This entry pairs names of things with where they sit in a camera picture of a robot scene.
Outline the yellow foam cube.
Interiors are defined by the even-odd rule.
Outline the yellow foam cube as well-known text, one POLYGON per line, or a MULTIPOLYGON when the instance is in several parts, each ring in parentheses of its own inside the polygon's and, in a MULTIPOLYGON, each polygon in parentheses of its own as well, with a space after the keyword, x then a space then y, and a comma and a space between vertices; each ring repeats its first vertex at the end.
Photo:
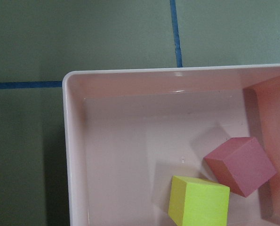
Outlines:
POLYGON ((178 226, 225 226, 230 188, 201 178, 173 176, 168 215, 178 226))

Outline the pink foam cube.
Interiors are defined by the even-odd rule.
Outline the pink foam cube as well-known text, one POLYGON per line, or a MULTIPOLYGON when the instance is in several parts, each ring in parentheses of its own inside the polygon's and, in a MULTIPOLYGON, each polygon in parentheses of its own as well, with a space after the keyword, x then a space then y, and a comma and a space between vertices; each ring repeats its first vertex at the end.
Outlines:
POLYGON ((277 173, 255 137, 232 137, 203 159, 220 184, 242 197, 250 196, 277 173))

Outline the orange foam block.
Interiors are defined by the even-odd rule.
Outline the orange foam block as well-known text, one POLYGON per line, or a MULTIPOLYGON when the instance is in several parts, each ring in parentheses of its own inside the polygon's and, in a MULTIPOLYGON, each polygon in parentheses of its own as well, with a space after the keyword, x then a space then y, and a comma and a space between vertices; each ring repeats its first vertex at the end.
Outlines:
POLYGON ((280 226, 280 76, 243 89, 249 134, 256 137, 276 174, 259 192, 261 218, 280 226))

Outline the pink plastic bin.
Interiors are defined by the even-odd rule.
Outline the pink plastic bin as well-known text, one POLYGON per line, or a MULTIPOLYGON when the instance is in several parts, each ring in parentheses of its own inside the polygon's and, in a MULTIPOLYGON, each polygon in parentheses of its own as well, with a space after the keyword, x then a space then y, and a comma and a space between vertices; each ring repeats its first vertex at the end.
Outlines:
MULTIPOLYGON (((243 89, 280 64, 74 71, 63 80, 72 226, 172 226, 174 175, 215 180, 204 156, 250 137, 243 89)), ((230 195, 228 225, 274 226, 258 190, 230 195)))

